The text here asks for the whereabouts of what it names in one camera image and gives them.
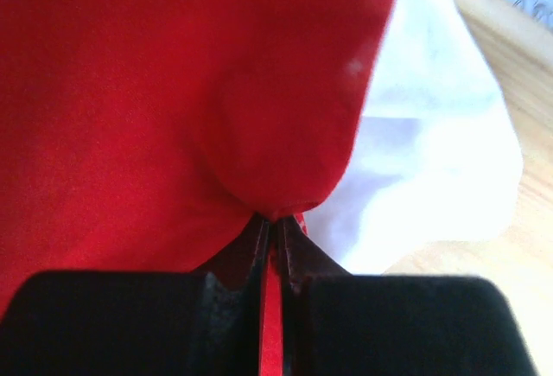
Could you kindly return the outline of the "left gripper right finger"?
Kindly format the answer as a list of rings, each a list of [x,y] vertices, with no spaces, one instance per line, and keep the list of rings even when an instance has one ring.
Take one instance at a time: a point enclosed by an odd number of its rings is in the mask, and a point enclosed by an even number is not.
[[[504,295],[480,277],[353,275],[276,224],[287,375],[532,375]]]

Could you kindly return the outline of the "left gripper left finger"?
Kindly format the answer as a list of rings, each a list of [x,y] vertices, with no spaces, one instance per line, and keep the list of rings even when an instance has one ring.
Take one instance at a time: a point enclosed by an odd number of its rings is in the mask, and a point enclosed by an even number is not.
[[[255,375],[270,226],[193,271],[44,271],[1,321],[4,375]]]

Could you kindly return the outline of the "red t shirt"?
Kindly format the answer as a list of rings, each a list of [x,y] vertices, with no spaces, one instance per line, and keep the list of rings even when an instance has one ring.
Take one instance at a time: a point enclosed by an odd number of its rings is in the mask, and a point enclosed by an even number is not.
[[[276,225],[345,174],[393,4],[1,0],[1,321],[35,274],[190,272],[260,217],[282,374]]]

